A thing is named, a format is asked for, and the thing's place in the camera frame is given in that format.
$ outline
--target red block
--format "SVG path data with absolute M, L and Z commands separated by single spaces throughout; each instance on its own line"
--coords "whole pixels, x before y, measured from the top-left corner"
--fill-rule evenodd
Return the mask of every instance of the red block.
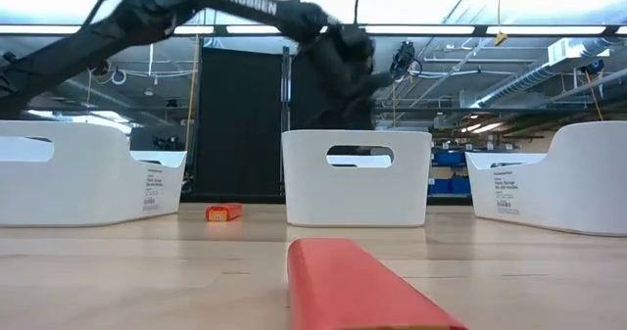
M 239 203 L 227 203 L 210 206 L 205 210 L 207 221 L 230 221 L 242 215 L 244 206 Z
M 350 240 L 297 240 L 287 267 L 292 330 L 467 330 Z

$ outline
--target black backdrop panel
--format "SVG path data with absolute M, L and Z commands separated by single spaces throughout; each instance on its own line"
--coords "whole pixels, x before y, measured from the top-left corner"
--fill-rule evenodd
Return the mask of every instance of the black backdrop panel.
M 327 108 L 310 61 L 295 57 L 290 87 L 290 129 L 308 128 L 312 119 Z
M 280 55 L 203 49 L 197 194 L 280 194 L 281 64 Z

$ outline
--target wooden table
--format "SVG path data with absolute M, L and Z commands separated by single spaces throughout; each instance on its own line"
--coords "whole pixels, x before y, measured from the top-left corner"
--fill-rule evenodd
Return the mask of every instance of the wooden table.
M 627 325 L 627 239 L 440 209 L 426 228 L 307 229 L 283 207 L 208 224 L 204 206 L 110 227 L 0 229 L 3 330 L 288 328 L 285 254 L 300 237 L 356 240 L 470 329 Z

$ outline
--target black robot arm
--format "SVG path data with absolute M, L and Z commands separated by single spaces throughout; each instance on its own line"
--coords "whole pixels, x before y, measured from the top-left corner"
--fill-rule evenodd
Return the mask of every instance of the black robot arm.
M 371 74 L 373 44 L 365 33 L 356 26 L 338 24 L 316 4 L 300 0 L 121 0 L 110 16 L 91 24 L 96 8 L 75 34 L 0 69 L 1 118 L 17 118 L 35 96 L 125 48 L 171 37 L 177 26 L 205 8 L 275 26 L 301 45 L 327 96 L 343 99 L 342 103 L 369 96 L 391 83 L 387 74 Z M 328 30 L 320 33 L 325 26 Z

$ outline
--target fluorescent light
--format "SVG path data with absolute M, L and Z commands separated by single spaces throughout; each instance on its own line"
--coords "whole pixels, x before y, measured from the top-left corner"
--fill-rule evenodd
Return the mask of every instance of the fluorescent light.
M 181 25 L 176 28 L 176 35 L 197 35 L 214 33 L 214 27 L 209 25 Z
M 372 34 L 450 34 L 465 35 L 474 32 L 474 26 L 458 25 L 367 25 L 365 31 Z
M 470 127 L 465 128 L 465 130 L 466 130 L 466 131 L 473 131 L 473 130 L 477 129 L 477 128 L 478 128 L 478 127 L 480 127 L 480 126 L 481 126 L 481 123 L 479 123 L 479 124 L 475 124 L 475 125 L 471 125 Z
M 78 25 L 0 25 L 0 34 L 72 34 L 78 31 Z
M 274 26 L 268 25 L 231 25 L 226 27 L 229 33 L 280 33 Z
M 32 34 L 32 35 L 68 35 L 77 32 L 78 25 L 0 25 L 0 34 Z M 181 25 L 176 28 L 176 35 L 211 34 L 214 27 L 210 25 Z
M 37 110 L 28 110 L 28 113 L 35 116 L 40 116 L 43 118 L 54 118 L 55 115 L 52 111 L 37 111 Z
M 503 125 L 503 124 L 502 123 L 492 123 L 492 124 L 488 124 L 488 125 L 486 125 L 484 127 L 481 127 L 479 129 L 476 129 L 476 130 L 474 130 L 472 132 L 475 133 L 475 134 L 483 133 L 483 132 L 486 132 L 488 130 L 492 130 L 492 129 L 494 129 L 494 128 L 498 127 L 498 126 L 501 126 L 501 125 Z
M 605 26 L 489 26 L 487 33 L 496 35 L 500 32 L 505 34 L 539 34 L 539 35 L 576 35 L 576 34 L 600 34 L 605 31 Z

